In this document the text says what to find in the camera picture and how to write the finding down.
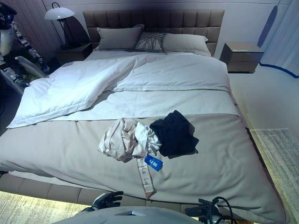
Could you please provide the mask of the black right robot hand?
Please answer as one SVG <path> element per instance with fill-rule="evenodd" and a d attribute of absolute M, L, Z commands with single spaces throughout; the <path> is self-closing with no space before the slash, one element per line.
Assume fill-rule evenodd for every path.
<path fill-rule="evenodd" d="M 197 207 L 186 208 L 185 214 L 190 217 L 198 217 L 199 221 L 205 224 L 212 224 L 216 222 L 221 216 L 219 209 L 216 207 L 218 199 L 213 199 L 211 202 L 199 199 Z"/>

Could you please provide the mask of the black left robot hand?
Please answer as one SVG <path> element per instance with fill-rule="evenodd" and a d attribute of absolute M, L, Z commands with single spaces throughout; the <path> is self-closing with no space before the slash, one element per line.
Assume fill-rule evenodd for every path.
<path fill-rule="evenodd" d="M 92 208 L 100 210 L 105 208 L 120 207 L 122 195 L 123 191 L 103 193 L 94 200 Z"/>

